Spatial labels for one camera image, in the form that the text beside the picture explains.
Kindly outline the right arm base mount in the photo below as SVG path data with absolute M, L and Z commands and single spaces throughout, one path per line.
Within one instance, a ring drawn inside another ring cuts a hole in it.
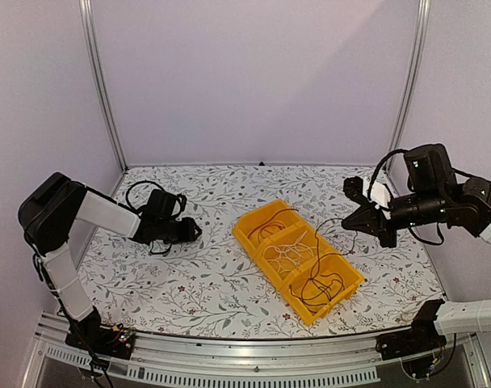
M 439 307 L 444 303 L 443 299 L 427 301 L 414 316 L 410 328 L 378 335 L 376 351 L 382 360 L 401 360 L 402 357 L 439 350 L 438 355 L 429 354 L 423 358 L 403 361 L 401 365 L 405 374 L 412 379 L 422 380 L 431 377 L 441 362 L 447 345 L 446 336 L 440 335 L 434 325 Z

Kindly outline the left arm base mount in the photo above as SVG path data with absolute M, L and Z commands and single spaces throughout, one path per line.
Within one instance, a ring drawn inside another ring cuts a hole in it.
M 99 312 L 94 308 L 84 319 L 78 321 L 65 312 L 69 322 L 69 333 L 65 343 L 96 355 L 118 359 L 131 358 L 136 340 L 136 329 L 123 323 L 104 326 Z

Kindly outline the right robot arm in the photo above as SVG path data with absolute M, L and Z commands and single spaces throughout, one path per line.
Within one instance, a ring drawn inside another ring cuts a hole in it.
M 402 155 L 408 171 L 409 194 L 395 197 L 377 182 L 382 167 Z M 382 247 L 394 248 L 399 230 L 412 232 L 425 225 L 460 227 L 491 246 L 491 181 L 466 174 L 451 165 L 444 145 L 425 144 L 411 150 L 388 152 L 376 165 L 371 178 L 345 179 L 345 196 L 358 208 L 342 220 L 342 228 L 378 239 Z M 437 335 L 491 332 L 491 299 L 475 302 L 425 302 L 405 334 L 405 346 L 422 352 Z

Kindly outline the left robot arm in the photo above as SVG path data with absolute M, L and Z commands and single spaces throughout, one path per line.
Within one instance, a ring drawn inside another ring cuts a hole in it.
M 187 198 L 151 182 L 152 191 L 141 205 L 129 194 L 119 202 L 71 179 L 52 173 L 19 206 L 17 219 L 25 243 L 32 249 L 42 281 L 48 284 L 65 317 L 77 324 L 77 339 L 91 351 L 107 344 L 100 315 L 78 276 L 70 249 L 70 235 L 77 224 L 105 230 L 121 238 L 152 246 L 164 243 L 168 249 L 197 241 L 202 230 L 192 217 L 184 216 Z

